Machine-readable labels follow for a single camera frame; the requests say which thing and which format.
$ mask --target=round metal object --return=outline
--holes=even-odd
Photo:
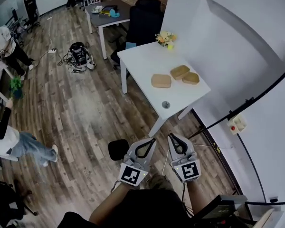
[[[170,103],[168,101],[164,101],[162,104],[163,108],[168,109],[170,107]]]

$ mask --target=person's hand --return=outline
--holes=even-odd
[[[12,109],[14,106],[13,99],[10,98],[9,101],[6,103],[5,107]]]

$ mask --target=black sleeve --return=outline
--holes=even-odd
[[[6,129],[9,124],[9,117],[10,117],[11,110],[7,107],[4,109],[3,117],[0,122],[0,139],[4,139]]]
[[[67,212],[65,213],[62,221],[60,222],[57,228],[64,228],[64,227],[97,228],[98,226],[85,220],[76,213]]]

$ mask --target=gray table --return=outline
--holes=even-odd
[[[107,15],[103,14],[93,14],[91,11],[94,7],[102,5],[103,7],[107,5],[117,5],[118,12],[120,16],[118,18],[113,18],[109,17]],[[93,33],[92,31],[92,25],[91,23],[95,26],[98,27],[99,31],[99,37],[100,37],[100,44],[101,44],[101,50],[103,53],[104,59],[107,59],[106,56],[106,51],[105,51],[105,38],[104,38],[104,31],[103,28],[106,26],[110,25],[115,25],[115,24],[120,24],[124,22],[130,21],[130,5],[121,1],[121,0],[110,0],[110,1],[105,1],[93,5],[89,5],[85,7],[86,10],[86,19],[87,23],[89,25],[89,31],[90,34]]]

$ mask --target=brown box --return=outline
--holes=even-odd
[[[197,85],[199,83],[200,77],[196,73],[189,72],[184,78],[182,78],[182,81],[186,84],[192,84]]]
[[[153,74],[152,86],[156,88],[170,88],[171,87],[171,77],[167,74]]]
[[[190,69],[186,65],[178,66],[170,71],[170,74],[175,80],[180,80],[190,72]]]

